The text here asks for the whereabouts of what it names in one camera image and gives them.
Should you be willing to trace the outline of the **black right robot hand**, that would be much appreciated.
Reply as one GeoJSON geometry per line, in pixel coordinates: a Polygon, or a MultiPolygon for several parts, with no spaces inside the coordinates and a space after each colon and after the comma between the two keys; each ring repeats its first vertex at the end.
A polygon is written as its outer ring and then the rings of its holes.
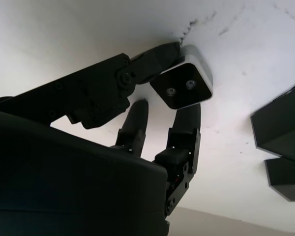
{"type": "Polygon", "coordinates": [[[0,236],[166,236],[196,173],[201,107],[176,113],[166,149],[141,158],[148,102],[177,42],[119,54],[0,98],[0,236]]]}

